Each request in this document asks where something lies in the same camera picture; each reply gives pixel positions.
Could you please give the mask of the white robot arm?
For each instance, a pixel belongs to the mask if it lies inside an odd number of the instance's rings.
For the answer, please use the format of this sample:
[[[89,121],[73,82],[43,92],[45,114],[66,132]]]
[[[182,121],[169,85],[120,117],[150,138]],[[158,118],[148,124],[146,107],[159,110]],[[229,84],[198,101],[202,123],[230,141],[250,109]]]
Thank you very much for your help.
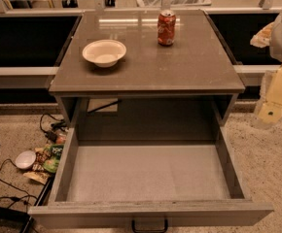
[[[277,71],[266,71],[262,80],[260,95],[254,114],[254,125],[268,129],[282,117],[282,11],[274,22],[261,29],[250,40],[257,48],[269,47],[270,56],[281,65]]]

